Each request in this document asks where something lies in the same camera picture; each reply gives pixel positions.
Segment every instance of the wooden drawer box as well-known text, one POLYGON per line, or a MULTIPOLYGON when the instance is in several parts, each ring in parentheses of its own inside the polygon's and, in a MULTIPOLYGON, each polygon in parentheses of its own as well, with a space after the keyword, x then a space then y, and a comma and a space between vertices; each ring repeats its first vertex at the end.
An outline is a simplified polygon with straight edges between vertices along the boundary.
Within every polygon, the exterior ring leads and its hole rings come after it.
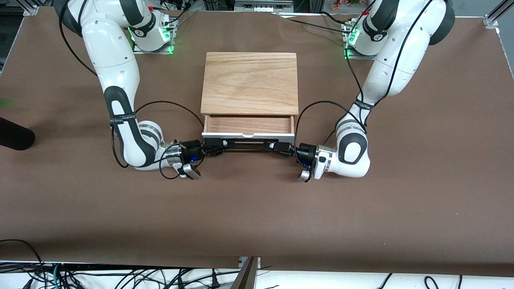
POLYGON ((208 52, 204 138, 293 142, 298 115, 295 53, 208 52))

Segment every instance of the black microphone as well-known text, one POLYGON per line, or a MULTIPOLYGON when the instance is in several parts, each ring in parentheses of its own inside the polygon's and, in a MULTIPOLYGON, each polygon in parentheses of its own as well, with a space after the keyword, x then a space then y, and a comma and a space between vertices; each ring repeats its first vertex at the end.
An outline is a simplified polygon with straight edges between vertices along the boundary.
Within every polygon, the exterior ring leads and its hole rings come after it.
POLYGON ((28 149, 34 141, 33 131, 0 117, 0 146, 23 151, 28 149))

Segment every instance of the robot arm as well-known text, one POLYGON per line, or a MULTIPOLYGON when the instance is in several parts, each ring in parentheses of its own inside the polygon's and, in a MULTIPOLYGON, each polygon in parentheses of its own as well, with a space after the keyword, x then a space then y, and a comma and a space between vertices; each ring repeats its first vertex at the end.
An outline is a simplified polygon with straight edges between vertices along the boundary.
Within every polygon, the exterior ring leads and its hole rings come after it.
POLYGON ((122 28, 129 28, 139 48, 154 51, 170 41, 166 32, 169 16, 151 11, 142 0, 57 0, 59 15, 65 5, 68 11, 63 24, 84 39, 125 161, 139 170, 173 167, 181 177, 199 177, 198 171, 190 166, 190 159, 184 157, 184 150, 190 157, 198 157, 193 149, 164 143, 159 125, 138 122, 134 113, 139 69, 122 28))
MULTIPOLYGON (((337 146, 318 146, 311 167, 314 178, 321 178, 324 172, 348 177, 366 175, 370 158, 368 139, 361 124, 366 123, 378 102, 399 94, 407 86, 429 44, 442 40, 451 30, 454 19, 453 10, 445 0, 377 0, 374 3, 370 14, 358 22, 359 33, 352 44, 363 55, 377 54, 362 94, 350 108, 357 120, 351 114, 344 115, 336 125, 337 146)), ((310 177, 304 172, 302 180, 307 181, 306 176, 310 177)))

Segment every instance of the open drawer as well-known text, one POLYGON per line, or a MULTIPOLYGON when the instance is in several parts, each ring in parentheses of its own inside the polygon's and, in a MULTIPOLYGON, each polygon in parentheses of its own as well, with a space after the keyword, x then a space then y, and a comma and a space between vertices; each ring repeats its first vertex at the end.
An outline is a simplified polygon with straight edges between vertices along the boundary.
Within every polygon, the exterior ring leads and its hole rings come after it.
POLYGON ((293 142, 294 116, 206 115, 204 138, 277 139, 293 142))

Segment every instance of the white floor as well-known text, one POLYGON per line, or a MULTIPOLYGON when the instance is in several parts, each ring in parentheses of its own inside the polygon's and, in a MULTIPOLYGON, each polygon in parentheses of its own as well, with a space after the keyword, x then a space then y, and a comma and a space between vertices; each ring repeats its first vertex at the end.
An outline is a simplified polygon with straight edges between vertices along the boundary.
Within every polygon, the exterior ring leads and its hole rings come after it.
MULTIPOLYGON (((217 269, 216 271, 227 272, 233 269, 217 269)), ((130 271, 108 271, 109 273, 125 273, 130 271)), ((88 273, 106 273, 106 271, 88 271, 88 273)), ((166 280, 170 281, 178 270, 164 270, 166 280)), ((186 274, 182 280, 187 282, 203 276, 210 276, 211 269, 195 269, 186 274)), ((377 289, 382 284, 387 274, 379 273, 329 273, 329 272, 294 272, 294 271, 267 271, 262 270, 258 272, 255 289, 269 289, 278 285, 277 289, 377 289)), ((162 281, 160 272, 151 276, 152 278, 162 281)), ((235 279, 236 274, 218 276, 220 284, 229 284, 235 279)), ((393 274, 387 282, 384 289, 423 289, 425 288, 423 279, 425 275, 422 274, 393 274)), ((458 276, 452 275, 431 275, 435 279, 440 289, 454 289, 457 288, 458 276)), ((81 281, 85 289, 113 289, 122 277, 118 276, 104 276, 93 277, 80 275, 77 278, 81 281)), ((29 276, 26 273, 5 273, 0 274, 0 289, 18 289, 22 288, 29 276)), ((205 285, 211 284, 211 278, 202 280, 205 285)), ((31 286, 32 289, 43 286, 42 283, 34 282, 31 286)), ((133 283, 130 283, 125 288, 132 288, 133 283)), ((435 289, 432 283, 429 283, 430 289, 435 289)), ((147 282, 141 283, 137 286, 138 289, 158 289, 156 283, 147 282)), ((200 289, 206 288, 199 283, 193 283, 187 286, 187 289, 200 289)), ((462 289, 514 289, 514 278, 501 278, 501 277, 477 277, 477 276, 464 276, 462 281, 462 289)))

